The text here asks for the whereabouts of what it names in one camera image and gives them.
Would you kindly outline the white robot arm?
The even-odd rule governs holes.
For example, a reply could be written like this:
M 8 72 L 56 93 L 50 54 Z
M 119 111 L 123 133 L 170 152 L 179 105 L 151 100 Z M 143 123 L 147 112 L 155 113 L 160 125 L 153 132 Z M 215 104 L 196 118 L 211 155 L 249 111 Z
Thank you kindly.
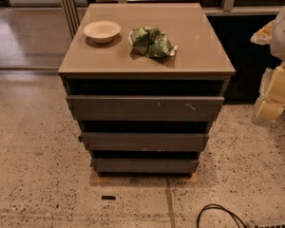
M 256 99 L 253 123 L 273 124 L 285 110 L 285 7 L 276 18 L 253 34 L 250 41 L 269 45 L 273 56 L 281 60 L 275 69 L 266 68 Z

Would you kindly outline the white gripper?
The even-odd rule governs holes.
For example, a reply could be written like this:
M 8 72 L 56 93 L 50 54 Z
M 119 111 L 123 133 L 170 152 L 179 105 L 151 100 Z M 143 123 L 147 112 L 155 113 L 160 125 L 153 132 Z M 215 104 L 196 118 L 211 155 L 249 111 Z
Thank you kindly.
M 285 107 L 285 61 L 275 69 L 265 69 L 259 95 L 265 101 L 256 100 L 252 122 L 256 125 L 273 124 Z

